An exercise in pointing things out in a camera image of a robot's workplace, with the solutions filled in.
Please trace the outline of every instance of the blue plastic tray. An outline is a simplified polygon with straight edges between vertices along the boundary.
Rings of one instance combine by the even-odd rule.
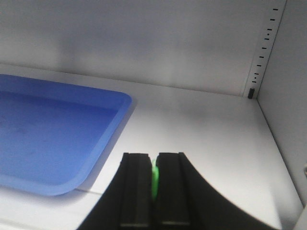
[[[0,185],[59,195],[90,173],[131,98],[0,74]]]

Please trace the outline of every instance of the black plastic part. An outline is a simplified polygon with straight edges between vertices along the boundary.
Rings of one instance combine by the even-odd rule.
[[[78,230],[149,230],[151,167],[147,154],[124,153],[112,182]]]
[[[160,153],[158,195],[155,204],[156,228],[190,229],[187,196],[181,175],[179,155]]]
[[[112,182],[78,230],[118,229],[128,158],[124,153]]]
[[[147,154],[129,155],[120,229],[149,229],[151,224],[151,173]]]
[[[255,89],[252,89],[252,88],[249,89],[249,92],[248,92],[248,98],[249,98],[249,99],[252,99],[252,98],[253,98],[254,92],[255,92]]]
[[[187,189],[193,230],[274,229],[253,218],[219,194],[197,172],[184,153],[179,153],[179,160]]]

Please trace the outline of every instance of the white shelf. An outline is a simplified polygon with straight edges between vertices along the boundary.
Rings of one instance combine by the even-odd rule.
[[[74,229],[107,188],[123,152],[155,158],[183,151],[222,195],[278,229],[292,227],[302,211],[256,100],[3,64],[0,73],[121,91],[134,101],[126,126],[112,139],[117,142],[102,154],[111,152],[104,166],[100,159],[78,190],[42,197],[0,187],[0,223]]]

